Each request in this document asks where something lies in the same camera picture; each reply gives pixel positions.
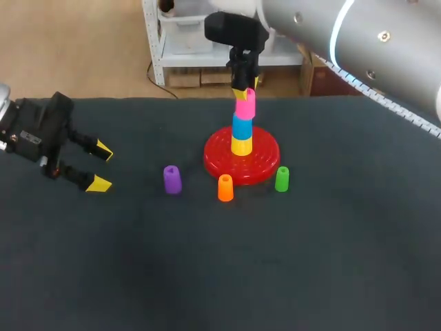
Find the purple cup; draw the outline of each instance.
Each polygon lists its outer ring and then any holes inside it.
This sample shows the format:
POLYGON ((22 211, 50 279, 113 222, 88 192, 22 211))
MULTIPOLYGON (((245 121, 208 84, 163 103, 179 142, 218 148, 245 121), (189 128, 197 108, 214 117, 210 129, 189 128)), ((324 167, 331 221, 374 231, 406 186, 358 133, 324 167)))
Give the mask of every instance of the purple cup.
POLYGON ((182 191, 181 175, 175 165, 169 165, 164 169, 164 186, 167 194, 179 194, 182 191))

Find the yellow ring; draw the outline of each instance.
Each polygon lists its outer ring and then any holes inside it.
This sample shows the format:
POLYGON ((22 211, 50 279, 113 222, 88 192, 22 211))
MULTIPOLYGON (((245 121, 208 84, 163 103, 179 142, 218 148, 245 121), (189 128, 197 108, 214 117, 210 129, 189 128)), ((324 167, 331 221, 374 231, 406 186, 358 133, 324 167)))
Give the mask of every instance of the yellow ring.
POLYGON ((253 151, 253 137, 247 140, 238 140, 232 136, 232 153, 238 157, 246 157, 253 151))

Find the stacked rings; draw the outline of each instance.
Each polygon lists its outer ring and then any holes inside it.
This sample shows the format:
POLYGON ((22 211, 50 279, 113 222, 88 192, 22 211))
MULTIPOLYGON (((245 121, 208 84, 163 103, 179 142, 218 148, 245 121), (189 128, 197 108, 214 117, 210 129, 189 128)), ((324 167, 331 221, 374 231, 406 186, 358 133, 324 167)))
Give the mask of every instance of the stacked rings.
POLYGON ((232 125, 232 152, 245 157, 253 151, 253 118, 256 114, 256 94, 248 89, 247 100, 236 100, 232 125))

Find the green cup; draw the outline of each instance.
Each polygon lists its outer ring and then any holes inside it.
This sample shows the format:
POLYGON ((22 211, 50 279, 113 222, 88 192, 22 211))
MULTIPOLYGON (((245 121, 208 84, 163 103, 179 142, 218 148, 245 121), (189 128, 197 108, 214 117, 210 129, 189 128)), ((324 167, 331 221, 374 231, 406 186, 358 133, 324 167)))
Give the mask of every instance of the green cup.
POLYGON ((286 192, 289 188, 289 169, 287 167, 280 167, 276 175, 276 191, 286 192))

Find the cable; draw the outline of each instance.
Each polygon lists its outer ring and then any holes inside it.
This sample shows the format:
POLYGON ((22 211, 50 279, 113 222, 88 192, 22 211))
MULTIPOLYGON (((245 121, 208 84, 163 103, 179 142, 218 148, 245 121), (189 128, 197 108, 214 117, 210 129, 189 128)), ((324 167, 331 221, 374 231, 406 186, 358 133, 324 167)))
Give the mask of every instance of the cable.
POLYGON ((162 91, 166 91, 168 94, 172 95, 175 99, 179 99, 178 96, 176 94, 174 94, 172 91, 167 90, 166 88, 163 88, 162 86, 159 86, 158 84, 156 84, 151 78, 150 78, 150 69, 153 66, 153 61, 150 61, 150 64, 147 68, 147 79, 150 81, 150 83, 152 83, 153 85, 155 85, 157 88, 160 88, 162 91))

